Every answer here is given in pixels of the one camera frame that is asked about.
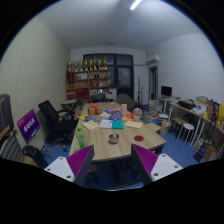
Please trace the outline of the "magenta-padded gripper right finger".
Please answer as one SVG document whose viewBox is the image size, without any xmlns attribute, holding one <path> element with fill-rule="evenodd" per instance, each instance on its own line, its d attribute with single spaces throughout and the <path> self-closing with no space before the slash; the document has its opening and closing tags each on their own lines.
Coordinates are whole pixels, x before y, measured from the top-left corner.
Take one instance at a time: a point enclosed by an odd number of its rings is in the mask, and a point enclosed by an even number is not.
<svg viewBox="0 0 224 224">
<path fill-rule="evenodd" d="M 164 178 L 182 167 L 167 154 L 157 155 L 139 145 L 131 145 L 132 158 L 137 164 L 138 172 L 144 185 Z"/>
</svg>

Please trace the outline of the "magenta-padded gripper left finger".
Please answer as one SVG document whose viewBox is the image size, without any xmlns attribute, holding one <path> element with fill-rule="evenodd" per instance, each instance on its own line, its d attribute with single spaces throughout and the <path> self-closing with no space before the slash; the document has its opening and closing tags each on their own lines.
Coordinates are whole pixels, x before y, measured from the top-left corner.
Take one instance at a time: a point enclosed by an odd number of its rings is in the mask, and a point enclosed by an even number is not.
<svg viewBox="0 0 224 224">
<path fill-rule="evenodd" d="M 87 146 L 68 157 L 58 157 L 45 171 L 82 186 L 94 157 L 94 146 Z"/>
</svg>

